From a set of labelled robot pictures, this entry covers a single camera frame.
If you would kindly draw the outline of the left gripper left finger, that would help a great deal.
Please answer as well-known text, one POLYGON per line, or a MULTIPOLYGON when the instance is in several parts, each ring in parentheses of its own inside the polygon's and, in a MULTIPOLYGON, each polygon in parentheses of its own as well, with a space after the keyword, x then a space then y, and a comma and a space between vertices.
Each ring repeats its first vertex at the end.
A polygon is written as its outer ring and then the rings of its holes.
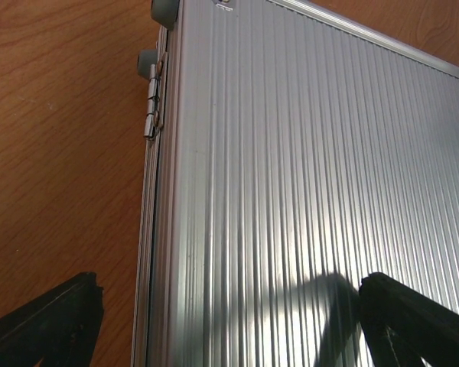
POLYGON ((81 272, 0 318, 0 366, 89 366, 103 288, 81 272))

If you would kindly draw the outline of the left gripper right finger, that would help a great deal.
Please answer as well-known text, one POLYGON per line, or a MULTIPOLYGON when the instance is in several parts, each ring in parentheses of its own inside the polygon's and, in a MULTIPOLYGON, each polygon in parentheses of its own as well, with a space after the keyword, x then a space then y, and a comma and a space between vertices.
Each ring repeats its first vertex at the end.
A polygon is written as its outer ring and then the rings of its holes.
POLYGON ((362 280, 360 324, 375 366, 459 366, 459 315, 383 273, 362 280))

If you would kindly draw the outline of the aluminium poker case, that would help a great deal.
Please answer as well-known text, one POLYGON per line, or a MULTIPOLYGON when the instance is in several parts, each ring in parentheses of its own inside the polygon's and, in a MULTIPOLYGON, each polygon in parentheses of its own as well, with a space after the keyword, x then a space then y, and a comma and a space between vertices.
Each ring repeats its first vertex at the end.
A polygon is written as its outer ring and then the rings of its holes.
POLYGON ((375 366, 383 273, 459 315, 459 67, 307 1, 154 1, 133 366, 375 366))

